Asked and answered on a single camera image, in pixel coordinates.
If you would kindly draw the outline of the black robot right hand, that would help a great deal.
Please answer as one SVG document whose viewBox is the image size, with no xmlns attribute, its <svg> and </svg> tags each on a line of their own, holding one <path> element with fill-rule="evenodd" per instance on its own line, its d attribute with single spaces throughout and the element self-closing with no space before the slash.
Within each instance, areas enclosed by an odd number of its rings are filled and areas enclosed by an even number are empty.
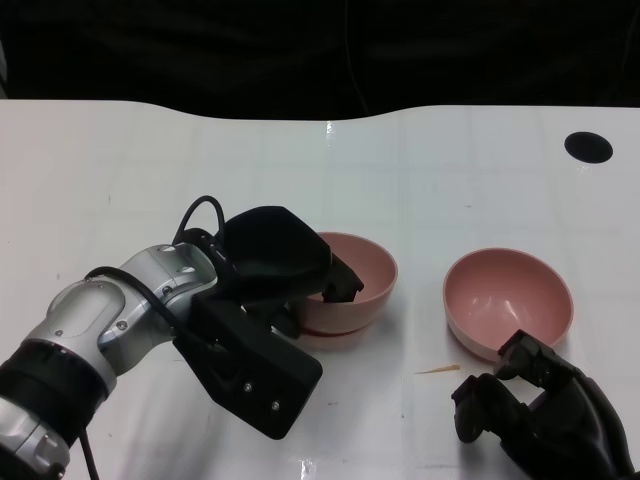
<svg viewBox="0 0 640 480">
<path fill-rule="evenodd" d="M 493 372 L 452 394 L 463 443 L 495 434 L 532 479 L 636 479 L 623 424 L 597 383 L 530 334 L 517 331 Z"/>
</svg>

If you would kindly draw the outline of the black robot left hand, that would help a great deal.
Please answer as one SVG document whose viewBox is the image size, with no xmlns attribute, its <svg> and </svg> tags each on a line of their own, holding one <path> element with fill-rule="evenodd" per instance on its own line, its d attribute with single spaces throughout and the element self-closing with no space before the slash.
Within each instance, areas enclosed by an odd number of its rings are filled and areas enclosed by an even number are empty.
<svg viewBox="0 0 640 480">
<path fill-rule="evenodd" d="M 227 220 L 214 245 L 221 264 L 212 297 L 236 302 L 288 338 L 302 333 L 294 311 L 302 299 L 319 294 L 325 303 L 348 303 L 364 289 L 319 233 L 281 206 Z"/>
</svg>

